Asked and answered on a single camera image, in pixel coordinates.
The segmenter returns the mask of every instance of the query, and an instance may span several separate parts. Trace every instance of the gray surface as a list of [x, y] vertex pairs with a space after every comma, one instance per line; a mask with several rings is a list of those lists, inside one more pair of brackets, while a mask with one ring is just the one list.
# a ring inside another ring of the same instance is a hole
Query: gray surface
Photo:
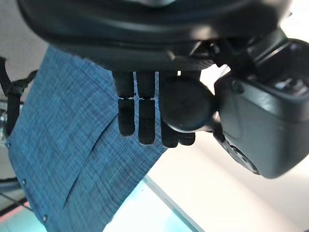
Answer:
[[[38, 69], [47, 49], [47, 44], [32, 33], [22, 20], [15, 0], [0, 1], [0, 56], [7, 59], [6, 69], [11, 80], [22, 79]], [[22, 98], [27, 97], [28, 88]], [[0, 99], [5, 96], [0, 90]], [[7, 149], [0, 146], [0, 178], [15, 176], [10, 165]], [[21, 199], [21, 190], [10, 192], [12, 198]], [[12, 202], [0, 197], [0, 210]]]

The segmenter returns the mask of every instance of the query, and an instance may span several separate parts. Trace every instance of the white wall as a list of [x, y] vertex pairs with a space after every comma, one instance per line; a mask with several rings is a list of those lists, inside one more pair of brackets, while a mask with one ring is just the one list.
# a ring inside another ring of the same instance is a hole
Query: white wall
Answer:
[[309, 157], [287, 174], [268, 180], [237, 164], [209, 134], [201, 133], [196, 146], [204, 156], [248, 187], [302, 231], [309, 229]]
[[[229, 158], [209, 140], [198, 138], [209, 153]], [[206, 232], [302, 231], [196, 145], [168, 150], [149, 176]]]

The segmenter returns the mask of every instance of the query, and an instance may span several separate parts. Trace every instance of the black cylindrical joint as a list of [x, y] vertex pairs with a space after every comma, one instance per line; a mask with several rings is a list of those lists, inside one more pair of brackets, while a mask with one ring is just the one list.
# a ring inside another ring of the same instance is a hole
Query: black cylindrical joint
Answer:
[[113, 72], [112, 76], [119, 98], [134, 97], [134, 78], [132, 72]]
[[175, 148], [178, 145], [179, 133], [169, 127], [161, 118], [161, 140], [167, 148]]
[[195, 133], [179, 133], [179, 143], [184, 146], [191, 146], [195, 142]]
[[135, 131], [134, 99], [118, 99], [118, 126], [123, 136], [130, 136]]
[[155, 141], [155, 101], [140, 100], [139, 141], [150, 145]]
[[137, 88], [140, 98], [155, 97], [155, 72], [136, 72]]

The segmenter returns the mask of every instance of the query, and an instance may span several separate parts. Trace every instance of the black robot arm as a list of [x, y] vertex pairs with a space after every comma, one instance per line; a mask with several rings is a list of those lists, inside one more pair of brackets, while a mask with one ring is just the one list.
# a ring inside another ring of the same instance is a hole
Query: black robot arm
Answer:
[[[155, 139], [159, 72], [162, 143], [191, 145], [196, 131], [242, 166], [274, 178], [309, 153], [309, 45], [288, 39], [280, 22], [291, 0], [18, 0], [28, 25], [58, 48], [113, 72], [119, 129]], [[227, 64], [215, 95], [202, 69]]]

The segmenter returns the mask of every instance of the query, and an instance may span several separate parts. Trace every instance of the blue fabric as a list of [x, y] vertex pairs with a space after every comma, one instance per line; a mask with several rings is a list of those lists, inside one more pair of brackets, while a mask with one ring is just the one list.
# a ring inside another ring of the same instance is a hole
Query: blue fabric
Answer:
[[137, 132], [122, 137], [117, 114], [110, 71], [48, 49], [8, 140], [16, 176], [48, 232], [102, 232], [166, 150], [157, 104], [150, 146]]

